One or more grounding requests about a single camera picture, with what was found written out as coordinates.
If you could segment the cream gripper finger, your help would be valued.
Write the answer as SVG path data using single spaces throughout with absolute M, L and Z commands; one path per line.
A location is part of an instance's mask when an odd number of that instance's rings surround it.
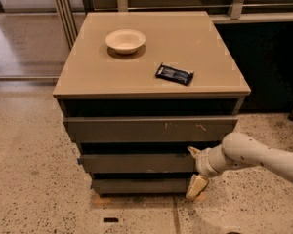
M 187 150 L 190 152 L 191 156 L 194 158 L 194 159 L 197 159 L 200 155 L 200 150 L 193 147 L 193 146 L 188 146 L 187 147 Z
M 191 177 L 189 187 L 186 193 L 186 198 L 194 200 L 199 193 L 207 186 L 209 180 L 203 175 L 193 175 Z

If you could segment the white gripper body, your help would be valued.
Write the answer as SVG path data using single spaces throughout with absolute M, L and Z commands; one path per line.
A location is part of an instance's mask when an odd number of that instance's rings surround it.
M 197 171 L 206 177 L 215 177 L 220 173 L 217 172 L 211 165 L 209 160 L 210 148 L 199 150 L 195 155 L 195 164 Z

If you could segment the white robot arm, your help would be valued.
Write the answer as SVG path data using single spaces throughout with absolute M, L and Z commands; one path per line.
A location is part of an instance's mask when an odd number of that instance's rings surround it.
M 189 146 L 188 151 L 198 171 L 189 183 L 186 197 L 190 200 L 195 200 L 204 190 L 209 178 L 249 166 L 262 166 L 293 183 L 293 153 L 268 147 L 243 133 L 227 134 L 216 147 L 199 150 Z

